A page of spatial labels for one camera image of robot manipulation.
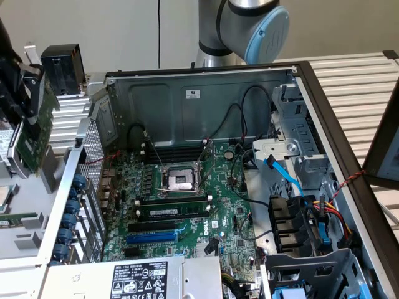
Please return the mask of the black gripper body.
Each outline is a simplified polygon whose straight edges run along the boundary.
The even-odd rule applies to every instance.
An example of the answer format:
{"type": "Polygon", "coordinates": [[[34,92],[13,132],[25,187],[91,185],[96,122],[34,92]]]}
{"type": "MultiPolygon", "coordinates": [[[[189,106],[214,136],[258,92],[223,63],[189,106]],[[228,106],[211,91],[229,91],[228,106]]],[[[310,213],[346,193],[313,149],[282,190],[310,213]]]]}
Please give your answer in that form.
{"type": "Polygon", "coordinates": [[[1,21],[1,110],[10,117],[14,113],[32,117],[31,100],[22,84],[22,59],[12,48],[7,30],[1,21]]]}

